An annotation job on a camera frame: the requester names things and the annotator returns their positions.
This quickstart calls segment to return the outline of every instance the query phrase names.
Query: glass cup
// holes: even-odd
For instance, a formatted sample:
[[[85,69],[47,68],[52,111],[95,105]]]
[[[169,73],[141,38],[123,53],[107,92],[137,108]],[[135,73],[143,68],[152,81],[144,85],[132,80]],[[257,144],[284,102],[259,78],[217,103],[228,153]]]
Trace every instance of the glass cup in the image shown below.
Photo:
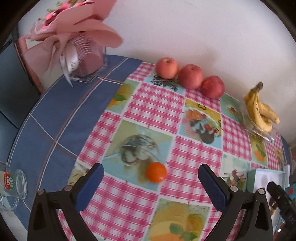
[[[8,212],[13,211],[20,199],[27,196],[27,180],[21,170],[13,169],[8,165],[0,162],[0,205]],[[7,197],[14,198],[14,203],[8,207],[4,203]]]

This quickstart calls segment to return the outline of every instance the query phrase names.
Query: pink wrapping paper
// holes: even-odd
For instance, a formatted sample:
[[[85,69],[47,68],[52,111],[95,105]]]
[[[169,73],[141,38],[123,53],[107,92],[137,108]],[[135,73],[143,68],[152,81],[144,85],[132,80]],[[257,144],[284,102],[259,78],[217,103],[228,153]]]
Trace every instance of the pink wrapping paper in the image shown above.
[[[37,21],[31,34],[25,35],[25,38],[42,42],[23,54],[28,65],[37,75],[42,76],[58,62],[67,42],[81,32],[85,32],[100,46],[120,46],[122,38],[114,29],[102,23],[115,2],[116,0],[94,0],[91,4],[71,7],[58,14],[46,29],[42,29],[44,20]]]

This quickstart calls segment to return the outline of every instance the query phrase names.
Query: red apple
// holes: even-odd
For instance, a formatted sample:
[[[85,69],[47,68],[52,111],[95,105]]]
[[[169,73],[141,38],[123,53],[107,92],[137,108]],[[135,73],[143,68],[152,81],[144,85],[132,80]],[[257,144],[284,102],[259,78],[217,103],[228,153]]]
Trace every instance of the red apple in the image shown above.
[[[161,58],[155,65],[155,71],[163,79],[173,79],[178,73],[178,63],[169,57]]]
[[[194,64],[185,65],[178,74],[178,81],[185,89],[195,90],[202,83],[202,69]]]
[[[223,95],[224,90],[223,81],[215,75],[205,78],[200,88],[200,92],[210,99],[219,99]]]

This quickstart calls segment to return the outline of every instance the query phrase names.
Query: table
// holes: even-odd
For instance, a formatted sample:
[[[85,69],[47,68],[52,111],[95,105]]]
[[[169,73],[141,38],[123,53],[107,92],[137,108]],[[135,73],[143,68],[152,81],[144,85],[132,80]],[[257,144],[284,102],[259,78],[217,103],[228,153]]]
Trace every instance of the table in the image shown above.
[[[240,125],[238,100],[226,93],[211,100],[163,81],[153,64],[108,56],[107,68],[91,83],[73,86],[61,77],[32,109],[13,145],[9,163],[28,179],[28,196],[15,211],[25,228],[38,189],[61,190],[101,162],[104,179],[81,212],[99,240],[203,240],[221,213],[199,182],[198,167],[208,164],[229,185],[239,177],[245,190],[247,171],[278,170],[283,159],[279,133],[266,143]],[[149,155],[143,146],[126,148],[130,141],[149,143]],[[167,167],[160,184],[144,175],[153,161]],[[58,216],[74,240],[61,211]]]

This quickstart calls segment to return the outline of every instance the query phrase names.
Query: bunch of bananas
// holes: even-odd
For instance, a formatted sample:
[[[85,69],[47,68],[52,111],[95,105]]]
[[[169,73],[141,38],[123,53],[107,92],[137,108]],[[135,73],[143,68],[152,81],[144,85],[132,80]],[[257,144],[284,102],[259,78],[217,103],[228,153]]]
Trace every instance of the bunch of bananas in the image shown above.
[[[244,97],[247,110],[252,121],[264,132],[268,133],[272,129],[272,124],[279,124],[278,115],[269,107],[269,105],[261,103],[259,91],[262,90],[263,83],[259,82],[255,88]]]

